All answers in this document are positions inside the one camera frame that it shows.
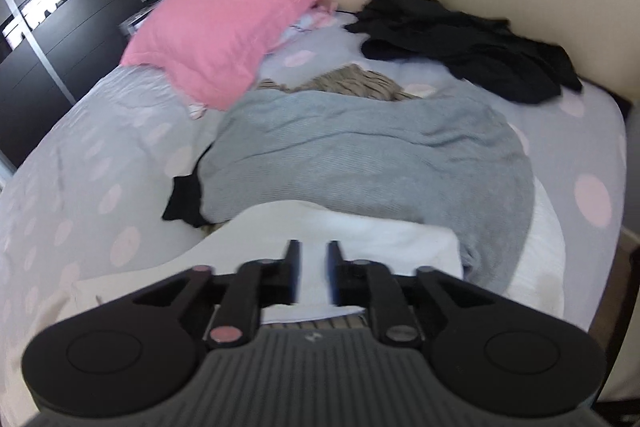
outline pink polka dot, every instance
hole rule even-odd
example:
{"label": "pink polka dot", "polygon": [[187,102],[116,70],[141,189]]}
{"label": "pink polka dot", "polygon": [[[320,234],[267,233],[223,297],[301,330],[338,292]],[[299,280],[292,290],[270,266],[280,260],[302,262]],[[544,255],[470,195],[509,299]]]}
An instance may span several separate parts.
{"label": "pink polka dot", "polygon": [[133,119],[133,127],[142,127],[153,113],[154,110],[150,107],[139,109]]}
{"label": "pink polka dot", "polygon": [[109,214],[118,206],[118,202],[122,197],[122,187],[119,184],[113,185],[102,198],[98,205],[98,214]]}
{"label": "pink polka dot", "polygon": [[294,53],[293,55],[289,55],[289,57],[285,58],[284,65],[287,68],[297,68],[298,66],[302,66],[302,64],[306,64],[315,56],[316,56],[315,52],[311,52],[309,50],[302,50],[300,52]]}
{"label": "pink polka dot", "polygon": [[180,147],[180,149],[169,156],[169,159],[164,166],[164,173],[170,178],[188,174],[189,167],[191,166],[192,155],[193,149],[190,145]]}
{"label": "pink polka dot", "polygon": [[51,212],[59,212],[62,210],[62,196],[60,193],[56,193],[53,197],[53,203],[51,203]]}
{"label": "pink polka dot", "polygon": [[27,193],[27,195],[31,195],[31,193],[36,189],[37,186],[38,186],[38,179],[35,176],[30,176],[29,183],[27,184],[27,187],[25,189],[25,192]]}
{"label": "pink polka dot", "polygon": [[603,229],[611,222],[609,191],[593,174],[580,174],[575,182],[575,202],[582,215],[594,227]]}
{"label": "pink polka dot", "polygon": [[560,101],[560,109],[575,118],[584,116],[584,100],[580,94],[565,91]]}
{"label": "pink polka dot", "polygon": [[3,253],[0,255],[0,286],[4,286],[9,282],[11,271],[11,260]]}
{"label": "pink polka dot", "polygon": [[100,160],[100,163],[94,167],[94,170],[91,171],[91,175],[89,176],[89,180],[95,182],[102,178],[107,172],[109,172],[109,167],[111,167],[111,162],[113,160],[111,158],[103,158]]}
{"label": "pink polka dot", "polygon": [[5,301],[2,308],[2,323],[6,324],[9,317],[11,317],[11,301]]}
{"label": "pink polka dot", "polygon": [[203,103],[190,103],[188,109],[189,118],[191,118],[191,120],[202,118],[202,115],[207,112],[207,106]]}
{"label": "pink polka dot", "polygon": [[63,290],[67,290],[79,279],[80,267],[78,266],[78,263],[67,264],[60,273],[60,283],[58,286]]}
{"label": "pink polka dot", "polygon": [[39,290],[37,286],[32,287],[24,298],[24,311],[31,315],[38,304]]}
{"label": "pink polka dot", "polygon": [[321,21],[319,21],[316,26],[318,28],[330,28],[331,26],[335,26],[338,23],[338,19],[331,15],[327,15]]}
{"label": "pink polka dot", "polygon": [[371,71],[371,66],[369,66],[366,62],[363,62],[361,60],[353,60],[351,64],[355,64],[361,70]]}
{"label": "pink polka dot", "polygon": [[421,98],[427,98],[433,93],[437,92],[437,89],[429,84],[409,84],[404,89],[404,92],[409,94],[420,96]]}
{"label": "pink polka dot", "polygon": [[97,153],[99,153],[102,148],[104,147],[104,140],[100,140],[97,141],[92,147],[91,149],[89,149],[85,154],[84,154],[84,159],[85,160],[90,160],[91,158],[93,158],[95,155],[97,155]]}
{"label": "pink polka dot", "polygon": [[171,123],[168,123],[168,122],[161,123],[146,136],[146,142],[149,145],[155,145],[160,141],[160,139],[165,134],[167,134],[170,131],[171,127],[173,127],[173,124]]}
{"label": "pink polka dot", "polygon": [[111,264],[120,268],[125,266],[138,252],[140,247],[140,232],[136,227],[124,229],[111,247]]}
{"label": "pink polka dot", "polygon": [[36,259],[36,254],[38,253],[38,248],[32,247],[31,250],[27,253],[27,257],[24,258],[24,271],[28,272],[33,266],[33,261]]}
{"label": "pink polka dot", "polygon": [[129,118],[131,109],[129,107],[118,104],[113,108],[113,112],[118,116]]}
{"label": "pink polka dot", "polygon": [[626,136],[621,134],[618,136],[618,147],[620,149],[620,157],[623,163],[626,165]]}
{"label": "pink polka dot", "polygon": [[29,210],[31,210],[34,207],[34,205],[36,204],[37,201],[38,201],[38,197],[37,196],[31,196],[27,200],[27,202],[24,204],[25,211],[28,212]]}
{"label": "pink polka dot", "polygon": [[89,140],[91,140],[95,136],[97,132],[98,132],[98,128],[93,127],[92,129],[87,131],[87,133],[85,133],[84,136],[82,136],[82,138],[80,139],[80,143],[87,143]]}
{"label": "pink polka dot", "polygon": [[29,222],[27,223],[27,226],[24,227],[24,235],[31,235],[31,232],[33,232],[33,229],[36,227],[36,218],[35,217],[31,217],[31,219],[29,220]]}
{"label": "pink polka dot", "polygon": [[58,229],[56,230],[56,235],[53,238],[54,247],[59,247],[62,245],[66,238],[69,237],[71,230],[73,230],[74,222],[70,219],[65,219],[62,223],[58,225]]}
{"label": "pink polka dot", "polygon": [[509,127],[511,127],[513,132],[518,136],[520,143],[522,143],[522,150],[524,150],[524,153],[529,156],[529,139],[524,136],[524,133],[516,126],[509,124]]}

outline pillowcase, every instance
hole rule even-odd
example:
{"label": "pillowcase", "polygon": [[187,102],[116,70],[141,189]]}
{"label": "pillowcase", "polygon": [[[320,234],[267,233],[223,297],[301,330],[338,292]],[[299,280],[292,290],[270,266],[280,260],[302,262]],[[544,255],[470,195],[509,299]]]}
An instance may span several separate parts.
{"label": "pillowcase", "polygon": [[[268,54],[274,53],[288,44],[295,42],[305,33],[309,33],[318,28],[323,28],[331,24],[334,20],[332,14],[335,12],[336,7],[316,7],[304,12],[302,17],[289,26],[282,32],[277,44],[268,51]],[[189,111],[189,118],[191,120],[197,120],[205,114],[207,106],[202,102],[196,102],[186,93],[177,91],[178,97],[182,100],[182,103],[187,106]]]}
{"label": "pillowcase", "polygon": [[264,55],[318,0],[164,0],[133,36],[123,66],[151,64],[195,102],[227,110]]}

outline pink pillow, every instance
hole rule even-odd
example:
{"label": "pink pillow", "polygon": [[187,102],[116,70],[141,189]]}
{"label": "pink pillow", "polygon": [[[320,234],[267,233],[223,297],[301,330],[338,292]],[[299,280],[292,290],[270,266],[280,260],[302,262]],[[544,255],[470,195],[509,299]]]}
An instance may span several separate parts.
{"label": "pink pillow", "polygon": [[120,64],[163,68],[178,90],[226,110],[251,87],[282,32],[316,1],[164,0]]}

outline sliding wardrobe door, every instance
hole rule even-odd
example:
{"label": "sliding wardrobe door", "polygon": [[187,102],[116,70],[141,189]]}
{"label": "sliding wardrobe door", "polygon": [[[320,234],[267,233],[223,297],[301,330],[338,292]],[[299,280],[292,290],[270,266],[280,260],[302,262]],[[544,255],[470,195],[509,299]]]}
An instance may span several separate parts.
{"label": "sliding wardrobe door", "polygon": [[71,108],[0,0],[0,151],[20,165]]}
{"label": "sliding wardrobe door", "polygon": [[127,44],[118,26],[141,7],[141,0],[0,0],[0,151],[15,166],[118,65]]}

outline beige striped cloth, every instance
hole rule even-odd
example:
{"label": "beige striped cloth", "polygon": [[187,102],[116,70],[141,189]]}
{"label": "beige striped cloth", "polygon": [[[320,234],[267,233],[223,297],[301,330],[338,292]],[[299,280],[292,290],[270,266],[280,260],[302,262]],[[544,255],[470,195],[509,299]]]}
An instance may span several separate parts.
{"label": "beige striped cloth", "polygon": [[305,82],[301,86],[289,89],[283,84],[276,84],[271,79],[261,81],[257,89],[277,89],[282,92],[300,91],[324,91],[371,98],[373,100],[385,100],[387,102],[399,102],[420,98],[404,92],[393,80],[376,71],[366,71],[357,64],[348,64],[338,70],[316,76],[313,80]]}

